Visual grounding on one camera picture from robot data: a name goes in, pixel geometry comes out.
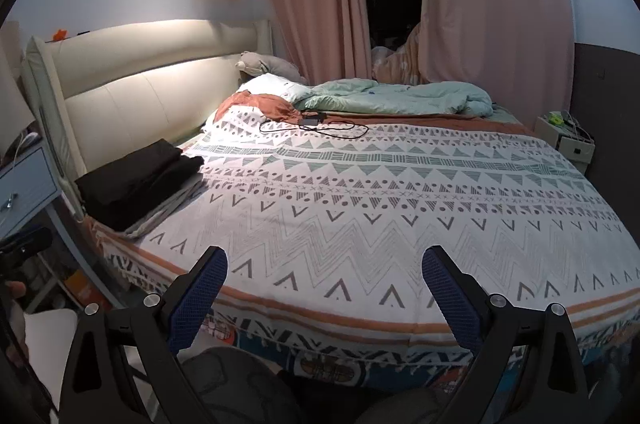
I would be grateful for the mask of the person's left hand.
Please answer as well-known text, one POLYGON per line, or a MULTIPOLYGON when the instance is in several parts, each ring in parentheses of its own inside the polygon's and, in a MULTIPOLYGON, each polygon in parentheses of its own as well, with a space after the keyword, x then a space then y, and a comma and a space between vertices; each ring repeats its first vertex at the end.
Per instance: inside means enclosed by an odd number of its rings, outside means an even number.
POLYGON ((24 311, 17 303, 17 299, 26 294, 26 286, 20 281, 3 281, 1 283, 2 314, 11 328, 9 345, 6 356, 18 368, 22 368, 29 359, 26 345, 26 320, 24 311))

